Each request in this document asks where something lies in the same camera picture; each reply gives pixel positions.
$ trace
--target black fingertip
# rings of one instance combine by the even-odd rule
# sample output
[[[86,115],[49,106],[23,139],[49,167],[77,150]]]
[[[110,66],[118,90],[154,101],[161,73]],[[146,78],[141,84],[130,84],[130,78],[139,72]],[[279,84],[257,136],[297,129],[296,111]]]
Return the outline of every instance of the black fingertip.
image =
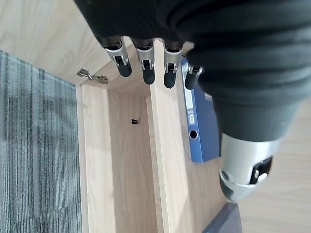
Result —
[[[119,70],[119,73],[123,77],[129,77],[132,74],[132,67],[131,67],[130,62],[128,62],[126,66],[122,65],[122,64],[119,64],[118,70]]]
[[[198,84],[199,77],[197,77],[195,74],[189,74],[187,73],[186,79],[185,79],[185,88],[188,90],[194,89]]]
[[[171,89],[175,85],[176,81],[176,74],[173,74],[172,72],[165,73],[164,74],[164,85]]]
[[[142,75],[146,84],[151,85],[155,82],[155,70],[154,69],[145,69],[142,70]]]

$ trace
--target small black clip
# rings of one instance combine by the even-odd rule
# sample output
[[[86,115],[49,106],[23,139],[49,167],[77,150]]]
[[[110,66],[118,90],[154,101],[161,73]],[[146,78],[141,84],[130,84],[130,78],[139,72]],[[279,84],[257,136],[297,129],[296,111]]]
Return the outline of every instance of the small black clip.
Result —
[[[138,120],[132,119],[132,124],[139,124],[140,118]]]

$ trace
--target metal hinge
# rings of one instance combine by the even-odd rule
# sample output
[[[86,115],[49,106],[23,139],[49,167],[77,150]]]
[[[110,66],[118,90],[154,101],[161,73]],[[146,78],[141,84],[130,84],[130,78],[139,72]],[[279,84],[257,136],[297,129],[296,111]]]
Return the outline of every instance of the metal hinge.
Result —
[[[90,81],[97,81],[100,84],[108,84],[108,78],[104,75],[90,75],[89,71],[82,68],[78,73],[80,77],[87,77]]]

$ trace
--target floor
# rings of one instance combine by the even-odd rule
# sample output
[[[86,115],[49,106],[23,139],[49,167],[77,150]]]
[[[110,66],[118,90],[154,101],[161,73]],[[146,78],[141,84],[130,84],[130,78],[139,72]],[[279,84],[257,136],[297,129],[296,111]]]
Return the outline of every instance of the floor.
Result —
[[[82,232],[75,86],[2,51],[0,232]]]
[[[270,179],[240,204],[243,233],[309,233],[311,100],[304,102],[275,156]]]

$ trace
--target binder ring hole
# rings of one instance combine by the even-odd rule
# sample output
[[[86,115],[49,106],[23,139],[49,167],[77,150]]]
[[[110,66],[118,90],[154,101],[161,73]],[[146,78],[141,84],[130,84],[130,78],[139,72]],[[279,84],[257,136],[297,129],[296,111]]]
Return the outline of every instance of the binder ring hole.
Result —
[[[191,139],[197,139],[198,138],[198,132],[196,130],[191,130],[189,133],[189,136]]]

